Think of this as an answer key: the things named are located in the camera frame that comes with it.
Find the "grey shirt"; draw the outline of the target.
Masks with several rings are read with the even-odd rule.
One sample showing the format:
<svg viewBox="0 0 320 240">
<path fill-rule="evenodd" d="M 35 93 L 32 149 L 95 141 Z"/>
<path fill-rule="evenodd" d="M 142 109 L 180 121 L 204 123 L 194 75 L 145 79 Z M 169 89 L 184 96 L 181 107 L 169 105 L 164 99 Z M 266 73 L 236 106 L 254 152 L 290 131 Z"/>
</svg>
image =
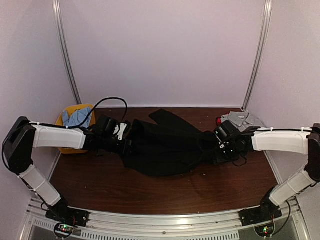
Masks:
<svg viewBox="0 0 320 240">
<path fill-rule="evenodd" d="M 221 116 L 221 122 L 230 121 L 240 132 L 249 127 L 265 127 L 264 123 L 255 115 L 245 111 L 230 111 L 228 114 Z"/>
</svg>

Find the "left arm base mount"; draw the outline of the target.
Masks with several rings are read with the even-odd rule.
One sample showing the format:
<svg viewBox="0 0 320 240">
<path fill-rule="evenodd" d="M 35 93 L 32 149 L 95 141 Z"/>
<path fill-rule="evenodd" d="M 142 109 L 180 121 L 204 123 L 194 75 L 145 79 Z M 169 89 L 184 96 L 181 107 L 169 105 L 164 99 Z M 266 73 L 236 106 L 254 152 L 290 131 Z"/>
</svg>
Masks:
<svg viewBox="0 0 320 240">
<path fill-rule="evenodd" d="M 87 226 L 89 218 L 87 210 L 69 207 L 68 201 L 63 196 L 54 205 L 49 205 L 40 195 L 39 198 L 42 200 L 41 208 L 43 205 L 47 207 L 45 217 L 57 221 L 53 233 L 59 240 L 69 238 L 76 228 Z"/>
</svg>

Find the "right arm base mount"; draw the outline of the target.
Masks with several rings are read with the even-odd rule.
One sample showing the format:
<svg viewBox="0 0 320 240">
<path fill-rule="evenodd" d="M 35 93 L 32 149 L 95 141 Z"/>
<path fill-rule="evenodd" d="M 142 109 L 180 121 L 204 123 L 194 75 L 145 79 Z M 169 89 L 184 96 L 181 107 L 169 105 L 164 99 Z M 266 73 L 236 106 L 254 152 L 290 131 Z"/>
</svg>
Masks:
<svg viewBox="0 0 320 240">
<path fill-rule="evenodd" d="M 255 233 L 261 238 L 270 238 L 276 232 L 274 220 L 282 217 L 280 207 L 270 200 L 268 192 L 254 208 L 246 208 L 238 212 L 243 227 L 254 225 Z"/>
</svg>

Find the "yellow plastic basket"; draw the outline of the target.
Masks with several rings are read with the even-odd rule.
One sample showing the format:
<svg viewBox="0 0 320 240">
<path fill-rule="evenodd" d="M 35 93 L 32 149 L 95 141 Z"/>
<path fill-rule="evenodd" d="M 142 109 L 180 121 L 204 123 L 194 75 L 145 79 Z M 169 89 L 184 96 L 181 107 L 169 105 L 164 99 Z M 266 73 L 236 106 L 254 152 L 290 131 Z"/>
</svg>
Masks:
<svg viewBox="0 0 320 240">
<path fill-rule="evenodd" d="M 77 104 L 68 106 L 59 115 L 56 125 L 57 126 L 68 126 L 73 127 L 81 124 L 90 111 L 93 109 L 91 104 Z M 88 128 L 96 123 L 95 113 L 92 112 L 90 117 L 82 125 L 82 127 Z M 63 155 L 75 155 L 75 154 L 85 154 L 87 150 L 73 149 L 73 148 L 58 148 Z"/>
</svg>

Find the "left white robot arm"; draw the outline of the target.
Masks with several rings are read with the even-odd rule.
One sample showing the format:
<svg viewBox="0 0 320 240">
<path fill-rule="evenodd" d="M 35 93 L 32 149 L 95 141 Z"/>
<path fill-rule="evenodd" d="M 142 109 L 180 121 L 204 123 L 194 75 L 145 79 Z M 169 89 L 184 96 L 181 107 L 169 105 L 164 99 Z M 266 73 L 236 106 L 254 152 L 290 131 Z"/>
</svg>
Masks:
<svg viewBox="0 0 320 240">
<path fill-rule="evenodd" d="M 33 149 L 64 148 L 82 151 L 103 150 L 126 156 L 131 152 L 132 141 L 125 139 L 129 122 L 120 123 L 102 116 L 88 128 L 83 126 L 59 126 L 31 122 L 19 117 L 3 141 L 1 156 L 7 169 L 17 175 L 47 205 L 61 222 L 72 218 L 72 211 L 63 204 L 61 194 L 35 167 Z"/>
</svg>

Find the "black long sleeve shirt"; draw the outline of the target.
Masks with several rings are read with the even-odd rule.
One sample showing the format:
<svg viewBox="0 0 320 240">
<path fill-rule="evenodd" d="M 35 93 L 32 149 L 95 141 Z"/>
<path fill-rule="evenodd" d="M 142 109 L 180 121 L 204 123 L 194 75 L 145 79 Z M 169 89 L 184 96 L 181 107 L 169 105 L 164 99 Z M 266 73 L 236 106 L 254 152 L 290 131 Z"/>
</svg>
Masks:
<svg viewBox="0 0 320 240">
<path fill-rule="evenodd" d="M 170 111 L 159 109 L 149 115 L 152 123 L 135 119 L 127 140 L 129 153 L 121 160 L 126 168 L 152 177 L 181 175 L 202 162 L 215 159 L 219 142 L 213 132 L 200 131 Z"/>
</svg>

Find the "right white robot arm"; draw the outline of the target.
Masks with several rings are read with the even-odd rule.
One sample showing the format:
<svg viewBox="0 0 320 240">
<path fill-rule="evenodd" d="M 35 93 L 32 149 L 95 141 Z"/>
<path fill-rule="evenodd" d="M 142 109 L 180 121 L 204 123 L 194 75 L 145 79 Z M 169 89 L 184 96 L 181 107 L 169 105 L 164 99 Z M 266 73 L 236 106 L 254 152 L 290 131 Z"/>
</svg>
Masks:
<svg viewBox="0 0 320 240">
<path fill-rule="evenodd" d="M 320 126 L 302 128 L 249 127 L 243 131 L 230 121 L 214 130 L 215 152 L 227 161 L 244 158 L 250 151 L 276 151 L 307 156 L 307 163 L 285 182 L 270 189 L 256 210 L 259 220 L 268 220 L 276 207 L 320 182 Z"/>
</svg>

